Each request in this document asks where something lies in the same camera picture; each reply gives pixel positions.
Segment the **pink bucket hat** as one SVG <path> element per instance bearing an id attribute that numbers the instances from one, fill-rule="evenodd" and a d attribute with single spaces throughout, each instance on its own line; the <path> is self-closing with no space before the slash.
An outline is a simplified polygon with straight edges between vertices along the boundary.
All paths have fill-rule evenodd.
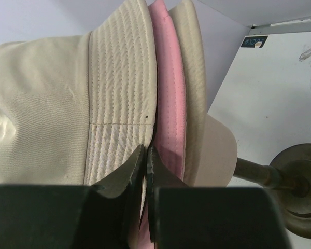
<path id="1" fill-rule="evenodd" d="M 186 90 L 173 20 L 162 0 L 149 5 L 158 68 L 157 121 L 152 145 L 179 179 L 185 168 Z"/>

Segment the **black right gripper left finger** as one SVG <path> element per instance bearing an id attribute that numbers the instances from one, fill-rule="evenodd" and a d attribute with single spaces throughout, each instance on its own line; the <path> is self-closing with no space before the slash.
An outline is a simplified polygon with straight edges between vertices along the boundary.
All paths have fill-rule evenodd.
<path id="1" fill-rule="evenodd" d="M 139 228 L 145 147 L 138 145 L 112 173 L 91 186 L 93 233 L 135 233 Z"/>

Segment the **beige bucket hat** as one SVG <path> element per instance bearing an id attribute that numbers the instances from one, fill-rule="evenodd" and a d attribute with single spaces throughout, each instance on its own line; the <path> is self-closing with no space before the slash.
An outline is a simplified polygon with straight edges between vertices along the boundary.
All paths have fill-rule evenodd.
<path id="1" fill-rule="evenodd" d="M 193 1 L 169 11 L 179 39 L 186 86 L 186 152 L 183 181 L 194 185 L 201 160 L 206 118 L 206 70 L 199 20 Z"/>

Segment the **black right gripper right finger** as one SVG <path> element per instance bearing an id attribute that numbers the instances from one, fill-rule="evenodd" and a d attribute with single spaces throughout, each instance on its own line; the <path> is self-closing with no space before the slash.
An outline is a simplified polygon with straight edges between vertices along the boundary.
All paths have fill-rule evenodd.
<path id="1" fill-rule="evenodd" d="M 184 188 L 188 187 L 180 178 L 172 173 L 163 163 L 158 150 L 150 146 L 147 152 L 147 207 L 150 240 L 156 244 L 157 219 L 156 219 L 156 192 L 159 188 Z"/>

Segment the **cream bucket hat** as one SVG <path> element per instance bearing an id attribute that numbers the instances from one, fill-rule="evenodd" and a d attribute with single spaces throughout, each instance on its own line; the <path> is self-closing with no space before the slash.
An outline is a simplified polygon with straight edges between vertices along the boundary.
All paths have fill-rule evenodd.
<path id="1" fill-rule="evenodd" d="M 0 45 L 0 183 L 92 185 L 152 139 L 157 63 L 145 1 L 97 29 Z"/>

